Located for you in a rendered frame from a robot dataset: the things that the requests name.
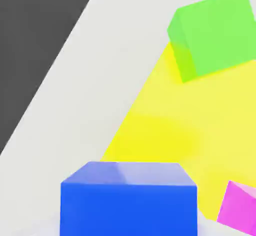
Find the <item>large yellow box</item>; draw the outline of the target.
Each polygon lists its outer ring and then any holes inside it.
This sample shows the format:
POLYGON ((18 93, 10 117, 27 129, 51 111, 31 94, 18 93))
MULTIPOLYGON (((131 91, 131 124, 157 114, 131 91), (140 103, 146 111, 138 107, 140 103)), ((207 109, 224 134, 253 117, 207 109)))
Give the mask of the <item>large yellow box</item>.
POLYGON ((168 44, 102 160, 179 163, 216 220, 229 181, 256 188, 256 60, 182 82, 168 44))

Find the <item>small blue cube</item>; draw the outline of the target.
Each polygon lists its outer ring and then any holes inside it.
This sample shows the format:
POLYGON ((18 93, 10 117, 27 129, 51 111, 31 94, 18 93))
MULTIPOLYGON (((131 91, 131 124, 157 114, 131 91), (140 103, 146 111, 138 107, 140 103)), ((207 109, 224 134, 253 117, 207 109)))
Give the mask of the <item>small blue cube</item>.
POLYGON ((59 236, 198 236, 197 185, 178 163, 90 161, 61 183, 59 236))

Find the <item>small green cube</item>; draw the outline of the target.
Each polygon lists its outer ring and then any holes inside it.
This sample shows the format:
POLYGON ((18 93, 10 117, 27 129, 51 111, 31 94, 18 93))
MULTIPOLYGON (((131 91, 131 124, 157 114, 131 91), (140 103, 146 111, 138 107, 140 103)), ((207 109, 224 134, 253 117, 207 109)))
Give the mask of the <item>small green cube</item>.
POLYGON ((180 7, 167 34, 184 83, 256 60, 250 0, 203 0, 180 7))

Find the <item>small magenta cube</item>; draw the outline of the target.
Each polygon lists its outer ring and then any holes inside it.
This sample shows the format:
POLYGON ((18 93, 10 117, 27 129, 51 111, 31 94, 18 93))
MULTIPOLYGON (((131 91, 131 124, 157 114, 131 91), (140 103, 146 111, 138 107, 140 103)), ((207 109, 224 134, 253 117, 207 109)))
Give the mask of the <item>small magenta cube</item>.
POLYGON ((229 181, 217 222, 256 236, 256 187, 229 181))

